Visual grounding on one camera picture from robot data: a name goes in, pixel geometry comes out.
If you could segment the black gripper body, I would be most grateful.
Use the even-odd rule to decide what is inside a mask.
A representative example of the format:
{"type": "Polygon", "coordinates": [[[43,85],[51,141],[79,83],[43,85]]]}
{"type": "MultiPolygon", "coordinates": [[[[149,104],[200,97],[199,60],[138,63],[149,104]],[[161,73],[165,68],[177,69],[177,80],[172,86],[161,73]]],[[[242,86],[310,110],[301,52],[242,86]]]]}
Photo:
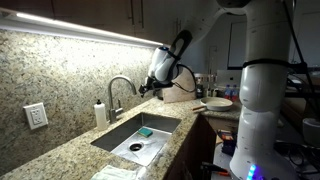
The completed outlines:
{"type": "Polygon", "coordinates": [[[156,81],[154,78],[147,77],[145,79],[145,83],[142,84],[139,87],[139,93],[140,93],[141,97],[144,97],[145,93],[148,92],[149,90],[158,90],[158,89],[162,89],[162,88],[170,88],[172,86],[173,86],[172,82],[161,83],[159,81],[156,81]]]}

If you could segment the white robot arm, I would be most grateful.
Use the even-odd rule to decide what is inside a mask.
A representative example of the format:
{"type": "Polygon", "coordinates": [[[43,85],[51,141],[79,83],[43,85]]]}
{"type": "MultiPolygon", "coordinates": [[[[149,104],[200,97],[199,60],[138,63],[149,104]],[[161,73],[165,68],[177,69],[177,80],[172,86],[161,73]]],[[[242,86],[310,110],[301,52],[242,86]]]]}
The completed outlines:
{"type": "Polygon", "coordinates": [[[274,150],[287,86],[293,0],[191,0],[186,23],[172,45],[155,51],[139,92],[171,87],[182,54],[224,13],[247,18],[237,144],[229,167],[240,180],[298,180],[290,162],[274,150]]]}

